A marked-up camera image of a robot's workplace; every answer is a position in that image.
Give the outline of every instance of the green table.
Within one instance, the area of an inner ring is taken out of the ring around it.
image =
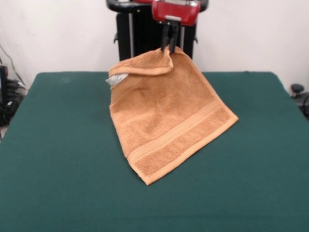
[[[274,74],[205,75],[239,121],[146,186],[107,74],[39,74],[0,144],[0,232],[308,232],[307,121]]]

